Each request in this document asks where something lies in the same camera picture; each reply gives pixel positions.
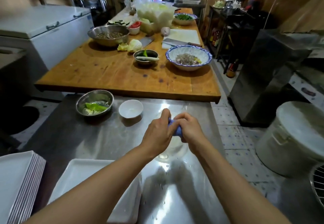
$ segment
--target blue cloth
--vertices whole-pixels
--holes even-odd
[[[172,120],[172,119],[169,118],[169,124],[168,124],[168,126],[170,126],[171,124],[173,124],[173,122],[174,122],[174,120]],[[181,130],[180,125],[177,127],[177,129],[174,132],[173,136],[180,136],[180,137],[182,137],[182,130]]]

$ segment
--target knife handle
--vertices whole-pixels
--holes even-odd
[[[193,43],[193,42],[188,42],[188,45],[192,45],[192,46],[197,46],[197,47],[202,47],[202,45],[197,44],[197,43]]]

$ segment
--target blue and white bowl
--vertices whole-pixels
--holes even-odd
[[[181,26],[188,26],[190,25],[192,22],[195,21],[195,19],[197,19],[197,16],[194,15],[194,14],[190,14],[190,13],[175,13],[174,14],[174,17],[176,17],[177,15],[181,15],[181,14],[185,14],[185,15],[189,15],[191,16],[191,20],[180,20],[180,19],[177,19],[177,18],[174,18],[173,21],[178,24],[178,25],[181,25]]]
[[[199,65],[181,65],[175,62],[176,57],[179,54],[191,54],[196,56],[197,58],[200,59],[201,64]],[[183,71],[195,71],[202,66],[208,65],[212,61],[212,55],[210,52],[207,50],[192,46],[192,45],[179,45],[179,46],[174,46],[170,48],[166,53],[165,56],[167,57],[168,61],[170,61],[172,64],[174,64],[177,68]]]

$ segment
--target stainless steel table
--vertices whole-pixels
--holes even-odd
[[[195,116],[214,147],[225,154],[210,103],[139,99],[144,106],[142,117],[125,120],[118,108],[129,98],[115,97],[106,116],[89,119],[75,112],[79,97],[67,96],[24,148],[47,161],[33,212],[47,204],[70,160],[119,159],[140,144],[149,123],[164,108],[172,115],[187,111]],[[229,223],[199,161],[187,144],[181,151],[172,160],[154,159],[142,170],[137,223]]]

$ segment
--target forearm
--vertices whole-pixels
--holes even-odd
[[[152,159],[145,148],[132,149],[36,213],[26,224],[106,223],[132,180]]]
[[[197,158],[232,224],[290,223],[212,144],[202,143]]]

